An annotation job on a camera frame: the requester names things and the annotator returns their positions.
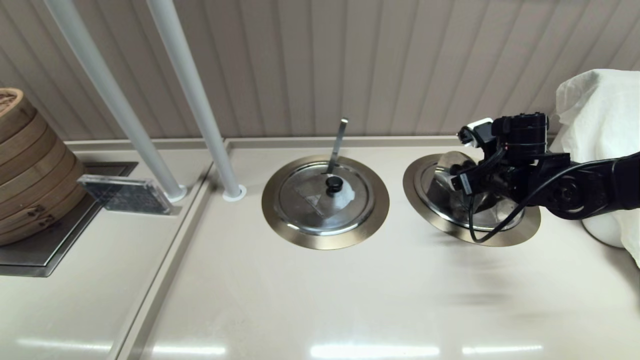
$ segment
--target white pole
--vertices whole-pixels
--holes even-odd
[[[109,71],[91,35],[89,35],[73,0],[45,0],[45,3],[84,71],[89,75],[93,85],[104,99],[124,133],[131,140],[142,160],[160,182],[169,200],[177,202],[182,199],[187,194],[186,187],[178,185],[178,182],[176,182],[171,171],[151,142],[149,135],[140,124],[136,113],[122,93],[122,89],[118,86],[111,71]]]
[[[173,1],[147,0],[147,4],[156,22],[158,32],[160,32],[173,68],[178,75],[182,90],[186,94],[191,111],[220,173],[222,184],[225,187],[224,198],[227,201],[240,200],[246,194],[246,188],[239,185],[236,180],[234,169],[229,161],[216,118],[213,116],[211,105],[202,86],[196,63],[193,61],[189,44],[184,36]]]

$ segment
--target metal ladle handle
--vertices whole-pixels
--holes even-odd
[[[338,136],[335,138],[335,142],[333,143],[333,152],[331,153],[331,159],[329,159],[329,166],[326,168],[327,174],[333,173],[333,168],[335,168],[335,162],[338,160],[338,152],[340,151],[340,146],[342,145],[342,137],[344,137],[344,131],[347,128],[347,124],[349,120],[345,117],[340,120],[340,128],[338,128]]]

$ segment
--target black cable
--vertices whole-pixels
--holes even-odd
[[[499,147],[498,150],[486,161],[483,161],[480,165],[465,173],[465,176],[468,179],[467,181],[473,182],[474,179],[485,176],[491,169],[498,165],[500,161],[502,161],[504,155],[506,155],[505,148]]]
[[[469,199],[469,209],[468,209],[468,216],[469,216],[469,232],[471,233],[471,238],[473,239],[474,243],[478,243],[478,244],[482,244],[483,242],[489,240],[493,235],[497,234],[500,230],[502,230],[505,226],[507,226],[508,223],[510,223],[510,221],[513,220],[513,218],[515,218],[517,216],[517,214],[519,214],[529,203],[529,201],[531,199],[533,199],[534,196],[536,196],[540,191],[542,191],[542,189],[546,188],[547,186],[549,186],[549,184],[553,183],[554,181],[558,180],[560,177],[566,175],[569,172],[572,172],[574,170],[579,170],[581,168],[585,168],[585,167],[590,167],[593,165],[600,165],[600,164],[605,164],[605,163],[615,163],[615,161],[620,160],[620,159],[605,159],[605,160],[596,160],[596,161],[590,161],[588,163],[581,163],[581,164],[577,164],[574,165],[572,167],[568,167],[560,172],[558,172],[557,174],[553,175],[552,177],[550,177],[549,179],[547,179],[544,183],[542,183],[540,186],[538,186],[535,190],[533,190],[529,195],[527,195],[526,198],[524,198],[524,200],[518,204],[518,206],[516,206],[516,208],[501,222],[498,224],[498,226],[494,227],[493,230],[491,230],[487,235],[484,235],[482,238],[478,239],[476,238],[476,232],[474,230],[474,220],[473,220],[473,208],[474,208],[474,200],[475,200],[475,196],[471,196],[471,199]]]

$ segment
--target paneled wall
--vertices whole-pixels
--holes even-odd
[[[638,0],[175,0],[223,136],[452,134],[640,70]],[[78,0],[154,138],[199,136],[143,0]],[[66,140],[124,137],[40,0],[0,1],[0,86]]]

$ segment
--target robotic arm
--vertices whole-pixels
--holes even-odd
[[[452,189],[470,197],[474,241],[491,238],[526,206],[544,206],[555,216],[570,220],[640,208],[640,152],[575,163],[568,153],[547,152],[547,129],[548,118],[542,113],[484,119],[460,129],[460,142],[484,152],[477,165],[469,162],[451,169]],[[479,193],[501,195],[518,203],[505,221],[481,239],[476,238],[472,223],[473,201]]]

